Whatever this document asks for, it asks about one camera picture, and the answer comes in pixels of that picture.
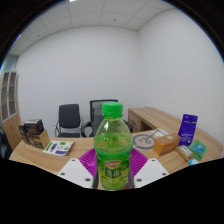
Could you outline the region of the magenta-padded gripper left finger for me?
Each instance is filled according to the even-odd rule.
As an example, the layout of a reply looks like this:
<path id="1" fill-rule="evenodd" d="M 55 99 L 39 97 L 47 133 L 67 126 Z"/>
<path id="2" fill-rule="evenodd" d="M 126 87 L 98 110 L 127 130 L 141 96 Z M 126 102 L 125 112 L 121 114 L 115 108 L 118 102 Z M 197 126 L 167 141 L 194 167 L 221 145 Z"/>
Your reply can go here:
<path id="1" fill-rule="evenodd" d="M 80 158 L 71 158 L 57 175 L 84 188 L 98 188 L 98 170 L 95 149 Z"/>

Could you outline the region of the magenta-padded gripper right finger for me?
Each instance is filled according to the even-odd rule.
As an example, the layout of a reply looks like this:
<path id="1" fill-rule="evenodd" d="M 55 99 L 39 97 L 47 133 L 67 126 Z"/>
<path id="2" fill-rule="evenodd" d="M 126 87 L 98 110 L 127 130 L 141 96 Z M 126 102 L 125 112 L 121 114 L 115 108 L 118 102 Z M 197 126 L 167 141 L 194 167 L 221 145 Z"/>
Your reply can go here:
<path id="1" fill-rule="evenodd" d="M 130 189 L 146 186 L 168 175 L 168 171 L 156 158 L 148 159 L 137 149 L 131 150 L 128 175 Z"/>

